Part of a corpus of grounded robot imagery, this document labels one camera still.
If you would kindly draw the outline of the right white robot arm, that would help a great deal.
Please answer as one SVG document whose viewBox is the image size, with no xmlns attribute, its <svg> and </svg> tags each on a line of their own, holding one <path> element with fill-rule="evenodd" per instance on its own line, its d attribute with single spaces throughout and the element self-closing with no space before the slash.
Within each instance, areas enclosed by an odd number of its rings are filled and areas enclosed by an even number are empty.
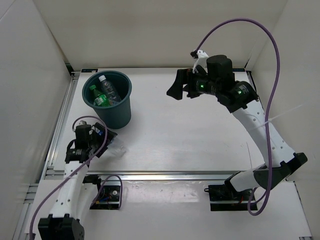
<svg viewBox="0 0 320 240">
<path fill-rule="evenodd" d="M 295 152 L 271 123 L 254 88 L 235 78 L 233 63 L 225 55 L 202 58 L 204 64 L 178 69 L 175 80 L 166 94 L 176 100 L 183 92 L 193 99 L 202 94 L 213 95 L 217 101 L 244 126 L 258 147 L 264 164 L 238 172 L 225 180 L 224 193 L 230 200 L 238 199 L 243 191 L 262 187 L 273 189 L 282 180 L 304 165 L 308 158 Z"/>
</svg>

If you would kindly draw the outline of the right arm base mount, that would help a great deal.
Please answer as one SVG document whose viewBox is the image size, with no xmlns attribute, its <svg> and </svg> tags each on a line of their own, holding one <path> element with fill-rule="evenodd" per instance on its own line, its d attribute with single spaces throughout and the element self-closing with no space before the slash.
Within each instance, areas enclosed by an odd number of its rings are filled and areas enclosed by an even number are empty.
<svg viewBox="0 0 320 240">
<path fill-rule="evenodd" d="M 208 185 L 204 192 L 209 195 L 211 212 L 237 212 L 248 210 L 248 200 L 253 189 L 246 189 L 233 194 L 222 185 Z"/>
</svg>

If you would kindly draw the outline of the clear unlabelled plastic bottle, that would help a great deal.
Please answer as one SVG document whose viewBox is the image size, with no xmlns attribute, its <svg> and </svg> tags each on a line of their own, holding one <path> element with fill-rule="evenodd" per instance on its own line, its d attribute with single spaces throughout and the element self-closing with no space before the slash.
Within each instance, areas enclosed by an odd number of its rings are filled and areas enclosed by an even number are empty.
<svg viewBox="0 0 320 240">
<path fill-rule="evenodd" d="M 122 101 L 114 85 L 109 80 L 107 80 L 107 78 L 104 75 L 99 76 L 98 79 L 101 83 L 101 89 L 105 93 L 108 100 L 118 99 Z"/>
</svg>

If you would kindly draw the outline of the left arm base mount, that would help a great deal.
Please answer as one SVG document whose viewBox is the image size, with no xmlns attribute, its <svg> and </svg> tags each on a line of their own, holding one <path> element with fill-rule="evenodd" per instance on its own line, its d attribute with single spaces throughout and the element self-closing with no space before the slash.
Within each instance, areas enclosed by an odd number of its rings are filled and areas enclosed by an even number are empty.
<svg viewBox="0 0 320 240">
<path fill-rule="evenodd" d="M 105 184 L 96 202 L 90 210 L 119 210 L 122 200 L 122 186 L 119 181 Z"/>
</svg>

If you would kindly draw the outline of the green soda bottle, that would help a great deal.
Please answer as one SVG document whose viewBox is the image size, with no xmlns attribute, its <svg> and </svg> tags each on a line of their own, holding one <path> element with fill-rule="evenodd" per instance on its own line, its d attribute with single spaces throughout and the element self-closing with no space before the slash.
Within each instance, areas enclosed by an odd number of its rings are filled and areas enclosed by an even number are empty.
<svg viewBox="0 0 320 240">
<path fill-rule="evenodd" d="M 102 93 L 101 91 L 99 91 L 96 87 L 96 85 L 91 85 L 89 87 L 89 89 L 91 90 L 91 93 L 93 94 L 94 97 L 94 104 L 98 107 L 109 107 L 110 106 L 110 102 L 107 98 L 107 96 Z"/>
</svg>

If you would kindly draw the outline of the clear labelled square bottle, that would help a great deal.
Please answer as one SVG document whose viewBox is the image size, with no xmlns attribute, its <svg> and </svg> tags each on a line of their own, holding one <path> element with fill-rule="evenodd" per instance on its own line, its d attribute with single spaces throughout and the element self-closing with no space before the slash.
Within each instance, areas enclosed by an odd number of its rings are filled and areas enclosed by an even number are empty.
<svg viewBox="0 0 320 240">
<path fill-rule="evenodd" d="M 121 99 L 119 100 L 119 99 L 109 99 L 109 104 L 111 105 L 111 106 L 114 106 L 114 105 L 117 105 L 117 104 L 119 104 L 121 102 Z"/>
</svg>

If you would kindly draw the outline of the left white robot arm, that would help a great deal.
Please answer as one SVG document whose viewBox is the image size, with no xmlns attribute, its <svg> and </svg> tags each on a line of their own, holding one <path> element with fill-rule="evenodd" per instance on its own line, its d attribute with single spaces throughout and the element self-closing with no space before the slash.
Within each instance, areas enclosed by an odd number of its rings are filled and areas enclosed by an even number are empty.
<svg viewBox="0 0 320 240">
<path fill-rule="evenodd" d="M 98 175 L 88 175 L 90 157 L 99 158 L 117 133 L 105 129 L 96 122 L 93 125 L 82 121 L 75 130 L 75 139 L 66 147 L 63 185 L 58 188 L 54 205 L 47 217 L 38 222 L 38 231 L 43 240 L 83 240 L 85 228 L 82 222 L 92 201 L 105 194 Z"/>
</svg>

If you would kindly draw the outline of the blue label water bottle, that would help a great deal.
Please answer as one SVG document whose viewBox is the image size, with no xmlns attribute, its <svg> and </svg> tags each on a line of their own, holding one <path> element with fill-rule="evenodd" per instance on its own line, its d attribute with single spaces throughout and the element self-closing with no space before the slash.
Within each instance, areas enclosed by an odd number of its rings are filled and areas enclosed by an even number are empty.
<svg viewBox="0 0 320 240">
<path fill-rule="evenodd" d="M 116 132 L 107 129 L 107 138 L 103 145 L 106 135 L 105 127 L 99 122 L 96 122 L 93 125 L 93 130 L 94 139 L 96 141 L 96 151 L 94 154 L 97 158 L 100 158 L 106 151 L 116 157 L 122 157 L 127 152 L 127 148 L 124 146 L 123 141 L 118 138 L 118 134 Z"/>
</svg>

